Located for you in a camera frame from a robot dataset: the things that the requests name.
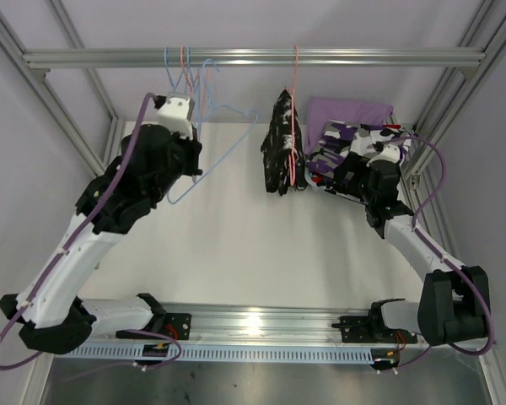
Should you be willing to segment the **red trousers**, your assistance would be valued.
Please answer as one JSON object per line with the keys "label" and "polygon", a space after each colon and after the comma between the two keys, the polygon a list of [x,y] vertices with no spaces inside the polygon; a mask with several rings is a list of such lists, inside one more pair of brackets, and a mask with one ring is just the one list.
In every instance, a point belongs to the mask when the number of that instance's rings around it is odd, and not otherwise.
{"label": "red trousers", "polygon": [[371,159],[379,153],[374,147],[376,143],[400,138],[405,134],[399,124],[371,126],[328,121],[324,133],[306,161],[306,168],[322,176],[322,186],[326,186],[333,182],[334,169],[350,152]]}

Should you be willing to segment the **grey purple patterned trousers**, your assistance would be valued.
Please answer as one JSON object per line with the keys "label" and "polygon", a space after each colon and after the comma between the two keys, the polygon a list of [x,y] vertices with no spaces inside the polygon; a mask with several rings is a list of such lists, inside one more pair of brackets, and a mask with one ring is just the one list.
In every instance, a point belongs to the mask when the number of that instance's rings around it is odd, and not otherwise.
{"label": "grey purple patterned trousers", "polygon": [[378,155],[384,141],[411,135],[399,124],[375,126],[329,120],[306,160],[306,181],[321,192],[362,204],[353,180],[360,165]]}

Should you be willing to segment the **white plastic mesh basket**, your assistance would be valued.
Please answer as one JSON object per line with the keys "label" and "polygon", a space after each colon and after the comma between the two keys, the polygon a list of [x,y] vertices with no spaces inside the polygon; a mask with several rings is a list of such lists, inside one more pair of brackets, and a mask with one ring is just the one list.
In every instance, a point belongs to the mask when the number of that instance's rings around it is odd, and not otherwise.
{"label": "white plastic mesh basket", "polygon": [[320,190],[322,188],[322,176],[306,168],[304,177],[308,182],[308,185],[311,186],[314,190]]}

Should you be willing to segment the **blue hanger with patterned trousers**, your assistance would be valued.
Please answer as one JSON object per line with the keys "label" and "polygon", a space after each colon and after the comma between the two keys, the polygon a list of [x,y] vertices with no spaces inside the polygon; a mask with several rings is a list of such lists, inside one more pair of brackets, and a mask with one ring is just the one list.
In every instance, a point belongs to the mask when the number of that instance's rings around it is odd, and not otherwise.
{"label": "blue hanger with patterned trousers", "polygon": [[[180,183],[178,185],[179,195],[174,194],[173,191],[169,191],[166,195],[166,202],[172,206],[180,203],[195,187],[212,176],[213,172],[246,139],[254,128],[254,125],[258,122],[258,110],[255,108],[245,111],[233,105],[219,104],[217,102],[217,75],[220,72],[220,67],[212,58],[205,59],[199,67],[207,79],[208,108],[201,126],[198,127],[196,125],[194,117],[193,123],[197,130],[199,141],[203,145],[203,151],[200,156],[203,173],[200,176],[194,176],[189,186]],[[168,68],[165,69],[165,72],[173,90],[178,89],[180,84],[183,84],[185,89],[186,81],[182,70],[178,78],[174,78]]]}

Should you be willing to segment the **pink wire hanger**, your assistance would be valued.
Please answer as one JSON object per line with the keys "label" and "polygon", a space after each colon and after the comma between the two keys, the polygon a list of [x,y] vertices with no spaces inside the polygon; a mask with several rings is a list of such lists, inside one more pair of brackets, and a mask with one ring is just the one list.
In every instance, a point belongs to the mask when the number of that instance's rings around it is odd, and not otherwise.
{"label": "pink wire hanger", "polygon": [[288,177],[289,177],[289,185],[292,188],[297,186],[297,173],[296,173],[296,162],[298,158],[298,153],[296,149],[296,110],[295,110],[295,90],[296,90],[296,82],[298,75],[298,63],[299,63],[299,47],[294,47],[294,57],[293,57],[293,76],[291,82],[291,88],[288,91],[290,94],[291,100],[291,116],[290,116],[290,126],[291,126],[291,149],[288,156]]}
{"label": "pink wire hanger", "polygon": [[[180,49],[180,68],[182,70],[184,79],[186,81],[185,92],[189,96],[191,96],[191,94],[190,94],[190,88],[189,88],[189,80],[187,78],[187,73],[186,73],[186,47],[185,46],[181,47],[181,49]],[[204,119],[204,117],[206,115],[207,108],[208,108],[207,79],[205,78],[204,73],[202,72],[202,69],[201,69],[200,76],[201,76],[201,83],[202,83],[202,95],[203,95],[203,99],[204,99],[204,102],[203,102],[204,108],[203,108],[202,119],[201,119],[201,124],[202,124],[203,123],[203,119]]]}

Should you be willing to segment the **lilac purple trousers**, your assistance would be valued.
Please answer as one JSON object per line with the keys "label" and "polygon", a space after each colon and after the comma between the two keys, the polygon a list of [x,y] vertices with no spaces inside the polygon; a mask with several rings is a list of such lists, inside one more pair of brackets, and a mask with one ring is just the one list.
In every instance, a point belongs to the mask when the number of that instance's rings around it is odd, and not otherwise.
{"label": "lilac purple trousers", "polygon": [[306,116],[307,138],[304,140],[304,153],[309,155],[313,151],[329,120],[381,125],[393,111],[394,106],[385,103],[312,97]]}

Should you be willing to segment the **black white patterned trousers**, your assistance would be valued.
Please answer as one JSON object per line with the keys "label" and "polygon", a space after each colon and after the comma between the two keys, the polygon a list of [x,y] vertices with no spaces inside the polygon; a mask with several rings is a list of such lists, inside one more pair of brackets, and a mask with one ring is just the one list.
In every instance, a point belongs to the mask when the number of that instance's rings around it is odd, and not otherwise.
{"label": "black white patterned trousers", "polygon": [[[278,96],[272,109],[272,119],[261,144],[262,161],[264,167],[265,188],[268,193],[284,196],[289,188],[288,156],[291,149],[291,100],[289,92],[284,89]],[[297,191],[303,191],[308,183],[305,180],[305,158],[302,147],[302,133],[296,113],[296,162]]]}

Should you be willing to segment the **blue hanger with lilac trousers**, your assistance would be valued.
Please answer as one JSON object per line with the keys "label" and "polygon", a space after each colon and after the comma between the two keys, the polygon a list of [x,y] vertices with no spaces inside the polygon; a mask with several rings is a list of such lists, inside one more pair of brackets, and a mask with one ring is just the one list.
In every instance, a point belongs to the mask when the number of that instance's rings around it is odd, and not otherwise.
{"label": "blue hanger with lilac trousers", "polygon": [[196,70],[191,66],[191,48],[186,48],[186,73],[189,80],[189,88],[192,99],[195,101],[194,113],[195,123],[199,127],[201,124],[202,113],[204,108],[204,99],[202,95],[201,69]]}

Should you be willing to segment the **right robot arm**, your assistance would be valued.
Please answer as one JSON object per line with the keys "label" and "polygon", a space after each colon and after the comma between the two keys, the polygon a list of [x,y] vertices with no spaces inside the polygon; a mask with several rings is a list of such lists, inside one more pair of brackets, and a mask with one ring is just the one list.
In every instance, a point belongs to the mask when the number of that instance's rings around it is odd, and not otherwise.
{"label": "right robot arm", "polygon": [[494,340],[486,272],[450,255],[418,223],[398,197],[401,170],[384,154],[372,159],[350,153],[334,171],[336,188],[358,197],[369,226],[395,247],[422,281],[417,302],[388,299],[369,310],[370,337],[386,341],[397,330],[421,335],[431,346]]}

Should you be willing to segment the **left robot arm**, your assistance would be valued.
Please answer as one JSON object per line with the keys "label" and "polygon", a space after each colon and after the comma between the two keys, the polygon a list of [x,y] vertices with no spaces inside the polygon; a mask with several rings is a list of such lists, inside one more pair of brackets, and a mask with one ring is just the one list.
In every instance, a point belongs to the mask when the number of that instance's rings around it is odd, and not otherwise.
{"label": "left robot arm", "polygon": [[0,309],[21,324],[26,348],[67,354],[88,338],[156,338],[167,312],[149,293],[126,300],[85,300],[79,290],[96,265],[141,218],[150,214],[181,176],[198,176],[202,144],[157,124],[143,124],[121,141],[121,153],[93,179],[57,252],[35,281],[19,294],[6,294]]}

